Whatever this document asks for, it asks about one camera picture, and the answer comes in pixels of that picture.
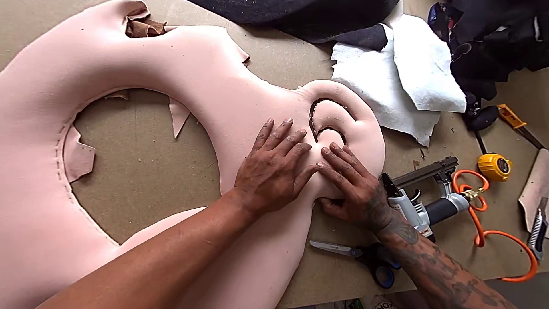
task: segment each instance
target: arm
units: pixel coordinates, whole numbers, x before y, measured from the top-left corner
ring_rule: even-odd
[[[201,212],[112,260],[40,309],[164,308],[217,256],[264,213],[297,198],[315,165],[296,169],[311,146],[300,143],[306,131],[288,137],[293,121],[275,131],[270,119],[238,170],[235,187]]]
[[[330,149],[323,148],[322,155],[333,169],[318,162],[318,171],[346,197],[340,204],[320,199],[324,211],[370,229],[400,261],[431,308],[516,309],[390,208],[383,186],[347,146],[341,149],[332,143]]]

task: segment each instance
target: curved cut line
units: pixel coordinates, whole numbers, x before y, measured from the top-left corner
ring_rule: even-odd
[[[336,132],[341,136],[341,140],[343,140],[343,144],[344,144],[344,145],[347,145],[347,139],[345,138],[345,135],[344,135],[341,131],[335,130],[335,129],[332,128],[331,126],[327,126],[327,127],[325,127],[325,128],[322,128],[322,129],[320,129],[318,132],[315,130],[315,124],[314,124],[314,122],[313,122],[313,116],[315,115],[316,106],[317,106],[320,102],[322,102],[322,101],[332,101],[332,102],[334,102],[335,104],[337,104],[337,105],[343,107],[343,109],[347,112],[347,114],[349,114],[349,116],[351,116],[352,119],[353,119],[354,121],[356,121],[356,118],[353,116],[353,114],[351,114],[351,113],[349,112],[349,109],[347,109],[347,106],[345,106],[345,105],[343,105],[343,104],[341,104],[341,103],[339,103],[339,102],[337,102],[337,101],[334,101],[334,100],[332,100],[332,99],[330,99],[330,98],[320,98],[320,99],[314,101],[314,102],[311,104],[311,109],[310,109],[310,111],[309,111],[309,128],[311,129],[312,136],[314,137],[315,142],[318,142],[318,136],[320,135],[320,133],[321,133],[322,131],[328,130],[328,129],[329,129],[329,130],[332,130],[332,131],[336,131]]]

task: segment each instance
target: cardboard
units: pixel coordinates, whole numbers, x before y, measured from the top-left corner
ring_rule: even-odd
[[[10,2],[0,18],[0,68],[16,53],[48,29],[101,0],[32,0]],[[405,2],[405,13],[425,18],[434,1]],[[268,82],[289,89],[315,79],[330,79],[331,46],[312,46],[289,35],[269,29],[242,28],[186,1],[148,0],[153,19],[168,24],[219,25],[247,53],[249,69]],[[520,71],[509,82],[498,85],[498,96],[490,104],[508,104],[536,137],[549,144],[546,127],[549,91],[544,85],[548,70]],[[116,241],[122,242],[136,231],[185,209],[206,206],[219,197],[219,171],[211,142],[204,129],[191,116],[174,140],[169,98],[147,90],[133,90],[130,100],[101,99],[86,108],[75,122],[81,142],[96,148],[93,172],[72,183],[75,195]],[[385,171],[398,176],[446,156],[456,156],[459,168],[473,169],[480,149],[474,136],[466,132],[458,114],[443,113],[435,126],[431,147],[420,147],[406,134],[383,129],[386,143]],[[513,172],[506,183],[492,183],[485,194],[489,209],[479,213],[485,229],[499,229],[526,240],[519,197],[537,150],[507,124],[496,123],[482,132],[490,152],[513,161]],[[474,178],[464,177],[470,184]],[[417,186],[424,203],[438,198],[434,181]],[[437,244],[467,269],[483,279],[521,275],[528,270],[528,257],[512,241],[490,235],[482,249],[473,245],[474,225],[461,213],[433,227]],[[309,239],[347,245],[368,245],[369,233],[327,217],[316,207]],[[549,270],[543,261],[542,271]],[[403,271],[389,291],[380,290],[358,263],[326,255],[306,246],[303,259],[293,276],[280,308],[318,304],[413,289]]]

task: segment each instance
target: scissor blade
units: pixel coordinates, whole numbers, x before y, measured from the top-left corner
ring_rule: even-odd
[[[345,256],[356,257],[355,250],[351,247],[341,246],[337,244],[330,244],[328,242],[313,241],[313,240],[310,240],[309,244],[311,244],[311,246],[318,249],[338,253]]]

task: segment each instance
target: yellow tape measure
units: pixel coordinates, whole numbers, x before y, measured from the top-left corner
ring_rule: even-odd
[[[497,153],[487,153],[480,156],[478,160],[480,171],[493,181],[507,181],[513,162],[505,159]]]

